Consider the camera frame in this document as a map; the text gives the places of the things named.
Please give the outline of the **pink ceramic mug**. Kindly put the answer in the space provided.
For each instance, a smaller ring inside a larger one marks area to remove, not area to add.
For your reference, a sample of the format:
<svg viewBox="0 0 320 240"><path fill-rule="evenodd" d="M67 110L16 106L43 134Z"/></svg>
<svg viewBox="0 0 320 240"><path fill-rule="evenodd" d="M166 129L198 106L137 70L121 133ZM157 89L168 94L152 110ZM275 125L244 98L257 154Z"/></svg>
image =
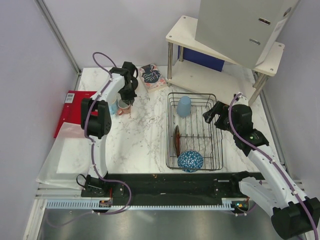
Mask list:
<svg viewBox="0 0 320 240"><path fill-rule="evenodd" d="M117 115L126 115L131 113L132 105L130 103L125 103L122 99L118 101Z"/></svg>

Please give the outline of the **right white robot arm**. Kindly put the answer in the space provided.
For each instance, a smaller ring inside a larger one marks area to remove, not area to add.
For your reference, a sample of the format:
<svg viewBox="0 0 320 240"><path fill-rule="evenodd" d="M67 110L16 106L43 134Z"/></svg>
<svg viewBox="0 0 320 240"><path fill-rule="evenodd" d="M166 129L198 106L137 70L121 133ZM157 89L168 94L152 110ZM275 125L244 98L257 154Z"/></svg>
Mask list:
<svg viewBox="0 0 320 240"><path fill-rule="evenodd" d="M206 123L233 135L235 145L259 169L268 188L263 187L248 171L232 175L229 191L235 197L243 194L252 199L271 218L277 234L284 240L314 232L320 220L320 201L308 197L276 161L264 134L253 127L252 109L245 104L227 105L218 101L203 113Z"/></svg>

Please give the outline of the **light blue ceramic mug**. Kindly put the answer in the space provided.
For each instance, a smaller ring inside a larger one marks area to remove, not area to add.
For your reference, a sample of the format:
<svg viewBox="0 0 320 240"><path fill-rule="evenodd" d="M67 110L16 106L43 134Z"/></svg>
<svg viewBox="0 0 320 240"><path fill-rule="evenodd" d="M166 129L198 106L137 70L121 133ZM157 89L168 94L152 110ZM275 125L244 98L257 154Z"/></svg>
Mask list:
<svg viewBox="0 0 320 240"><path fill-rule="evenodd" d="M114 100L112 100L111 102L108 103L108 107L109 107L109 112L110 112L111 116L117 114L117 112L118 112L118 100L117 100L116 97L114 98Z"/></svg>

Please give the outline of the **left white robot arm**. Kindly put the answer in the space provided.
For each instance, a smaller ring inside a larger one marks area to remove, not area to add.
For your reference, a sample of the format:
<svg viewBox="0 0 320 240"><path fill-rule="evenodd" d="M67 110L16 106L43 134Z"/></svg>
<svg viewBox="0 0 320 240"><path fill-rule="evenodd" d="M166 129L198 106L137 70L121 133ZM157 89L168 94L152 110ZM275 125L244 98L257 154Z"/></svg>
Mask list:
<svg viewBox="0 0 320 240"><path fill-rule="evenodd" d="M118 95L128 106L137 97L138 69L132 62L125 61L122 67L112 67L107 73L109 79L105 85L91 97L83 98L80 105L80 125L91 145L91 166L82 197L105 197L109 193L110 185L106 182L106 140L112 127L109 105Z"/></svg>

